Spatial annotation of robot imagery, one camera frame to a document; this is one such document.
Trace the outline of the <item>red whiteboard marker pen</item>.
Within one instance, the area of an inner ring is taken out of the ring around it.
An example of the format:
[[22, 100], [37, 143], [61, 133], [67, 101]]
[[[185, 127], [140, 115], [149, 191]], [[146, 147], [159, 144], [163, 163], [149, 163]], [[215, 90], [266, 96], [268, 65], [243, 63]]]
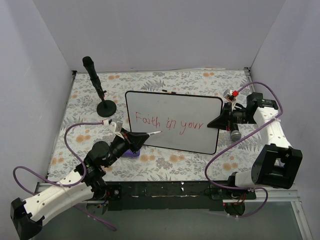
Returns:
[[152, 135], [156, 135], [156, 134], [160, 134], [162, 131], [159, 130], [159, 131], [153, 131], [153, 132], [149, 132], [147, 133], [149, 136], [152, 136]]

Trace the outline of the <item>white whiteboard black frame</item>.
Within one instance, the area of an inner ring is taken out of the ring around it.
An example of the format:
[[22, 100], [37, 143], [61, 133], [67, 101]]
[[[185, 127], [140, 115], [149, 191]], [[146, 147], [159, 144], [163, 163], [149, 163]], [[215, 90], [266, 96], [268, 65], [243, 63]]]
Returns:
[[125, 102], [132, 132], [156, 132], [145, 145], [213, 155], [219, 131], [208, 128], [221, 113], [217, 96], [127, 91]]

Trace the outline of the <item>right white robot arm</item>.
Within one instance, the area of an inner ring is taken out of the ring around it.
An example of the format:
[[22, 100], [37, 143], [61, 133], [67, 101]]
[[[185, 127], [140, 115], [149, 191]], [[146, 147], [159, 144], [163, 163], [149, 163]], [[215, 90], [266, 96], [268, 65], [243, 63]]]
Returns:
[[225, 185], [227, 195], [237, 199], [245, 189], [268, 186], [290, 189], [303, 159], [302, 151], [289, 143], [276, 116], [279, 106], [262, 93], [253, 92], [246, 98], [246, 106], [236, 103], [236, 93], [227, 94], [218, 117], [207, 124], [208, 128], [234, 132], [239, 124], [257, 125], [263, 148], [248, 171], [234, 172]]

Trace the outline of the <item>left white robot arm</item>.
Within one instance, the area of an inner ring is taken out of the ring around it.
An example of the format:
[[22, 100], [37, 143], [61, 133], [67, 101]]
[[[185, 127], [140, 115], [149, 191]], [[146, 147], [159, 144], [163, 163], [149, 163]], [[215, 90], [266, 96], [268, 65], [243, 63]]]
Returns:
[[90, 199], [115, 199], [113, 190], [105, 183], [104, 168], [110, 167], [130, 150], [141, 149], [150, 134], [130, 132], [122, 129], [111, 144], [96, 142], [87, 153], [84, 163], [79, 164], [56, 185], [32, 197], [16, 198], [11, 202], [10, 218], [21, 240], [29, 240], [37, 235], [51, 219]]

